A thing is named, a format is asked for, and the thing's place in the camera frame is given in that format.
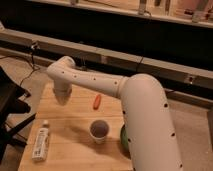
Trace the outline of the cream tapered end effector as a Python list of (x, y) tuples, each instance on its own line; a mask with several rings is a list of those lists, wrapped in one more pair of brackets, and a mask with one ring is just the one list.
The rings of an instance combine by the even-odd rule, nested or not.
[(71, 89), (68, 89), (68, 90), (54, 89), (53, 92), (58, 104), (64, 106), (69, 101), (72, 90)]

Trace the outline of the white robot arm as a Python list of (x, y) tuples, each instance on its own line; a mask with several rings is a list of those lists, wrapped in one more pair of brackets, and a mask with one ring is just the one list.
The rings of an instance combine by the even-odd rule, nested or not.
[(73, 84), (121, 100), (134, 171), (184, 171), (167, 97), (156, 78), (81, 71), (69, 56), (49, 65), (47, 74), (61, 104), (69, 99)]

